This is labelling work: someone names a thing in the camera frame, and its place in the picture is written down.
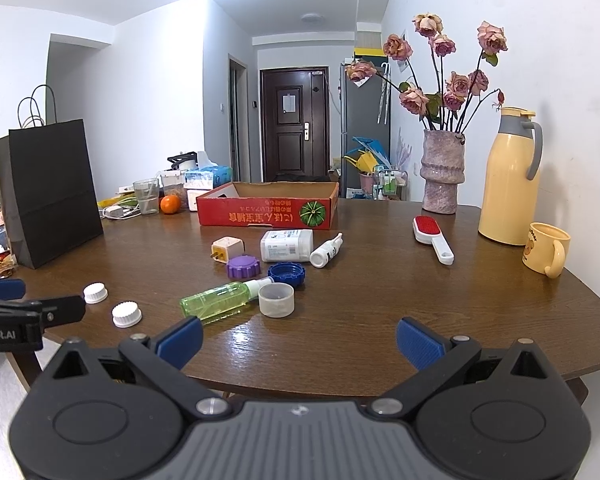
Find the wooden table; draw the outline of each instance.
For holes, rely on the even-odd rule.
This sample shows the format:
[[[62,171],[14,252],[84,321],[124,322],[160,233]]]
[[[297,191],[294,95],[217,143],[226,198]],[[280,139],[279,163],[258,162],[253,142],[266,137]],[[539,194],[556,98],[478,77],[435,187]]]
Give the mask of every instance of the wooden table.
[[[456,256],[443,266],[432,247],[414,240],[417,214],[419,203],[340,200],[334,229],[314,232],[316,247],[343,232],[340,253],[324,269],[306,265],[295,312],[269,319],[255,302],[250,312],[206,326],[203,349],[184,371],[248,395],[376,396],[414,373],[395,344],[403,316],[490,348],[533,338],[566,379],[600,369],[600,298],[580,280],[568,270],[550,280],[527,269],[522,248],[478,235],[480,210],[470,206],[436,216]],[[229,281],[225,266],[209,257],[213,241],[235,236],[259,256],[264,231],[200,227],[188,212],[106,221],[103,237],[17,277],[28,298],[79,294],[104,282],[104,302],[47,336],[110,347],[135,332],[161,332],[182,318],[180,298]],[[110,312],[128,300],[138,302],[143,318],[120,330]]]

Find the mug handle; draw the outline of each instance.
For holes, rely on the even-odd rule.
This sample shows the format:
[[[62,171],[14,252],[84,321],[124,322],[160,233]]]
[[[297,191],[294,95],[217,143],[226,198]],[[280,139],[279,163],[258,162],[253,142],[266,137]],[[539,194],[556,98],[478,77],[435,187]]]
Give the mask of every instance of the mug handle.
[[[557,278],[564,269],[564,246],[560,243],[560,240],[554,240],[554,260],[550,267],[544,268],[544,273],[549,278]]]

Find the brown door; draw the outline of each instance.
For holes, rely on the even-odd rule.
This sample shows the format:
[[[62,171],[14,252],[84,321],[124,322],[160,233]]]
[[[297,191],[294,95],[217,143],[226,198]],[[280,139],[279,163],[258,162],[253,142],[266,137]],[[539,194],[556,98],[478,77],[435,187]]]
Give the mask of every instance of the brown door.
[[[327,175],[327,77],[327,67],[260,72],[265,182]]]

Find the gray thermos handle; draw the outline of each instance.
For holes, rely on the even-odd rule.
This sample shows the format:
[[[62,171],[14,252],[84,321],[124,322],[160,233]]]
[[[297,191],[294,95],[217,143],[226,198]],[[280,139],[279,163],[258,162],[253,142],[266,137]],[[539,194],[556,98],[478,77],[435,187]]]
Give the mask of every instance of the gray thermos handle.
[[[525,130],[535,130],[535,138],[536,138],[536,148],[534,150],[534,160],[531,161],[531,166],[529,166],[528,171],[526,172],[526,178],[528,180],[533,180],[536,177],[536,173],[538,172],[538,168],[540,167],[540,158],[542,157],[542,126],[538,123],[533,123],[531,121],[523,121],[522,127]]]

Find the door frame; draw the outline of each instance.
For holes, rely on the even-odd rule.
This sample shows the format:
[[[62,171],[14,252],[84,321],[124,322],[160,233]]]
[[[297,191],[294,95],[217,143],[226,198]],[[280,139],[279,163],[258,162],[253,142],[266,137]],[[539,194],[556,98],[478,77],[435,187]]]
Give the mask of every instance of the door frame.
[[[237,72],[236,84],[236,101],[238,107],[238,116],[236,117],[236,126],[238,129],[238,166],[240,169],[240,180],[242,182],[251,181],[251,161],[250,161],[250,146],[249,146],[249,82],[248,82],[248,67],[229,54],[227,67],[227,102],[229,107],[231,104],[231,69]],[[231,110],[228,110],[228,126],[229,126],[229,150],[231,150]]]
[[[325,77],[324,85],[324,161],[325,168],[324,174],[329,174],[330,161],[331,161],[331,118],[330,118],[330,86],[329,86],[329,67],[328,66],[296,66],[292,68],[267,68],[266,70],[260,70],[260,145],[262,146],[262,159],[260,160],[260,166],[262,169],[262,181],[265,181],[267,175],[267,143],[265,138],[265,109],[264,109],[264,76],[267,73],[289,73],[289,72],[317,72],[322,70]]]

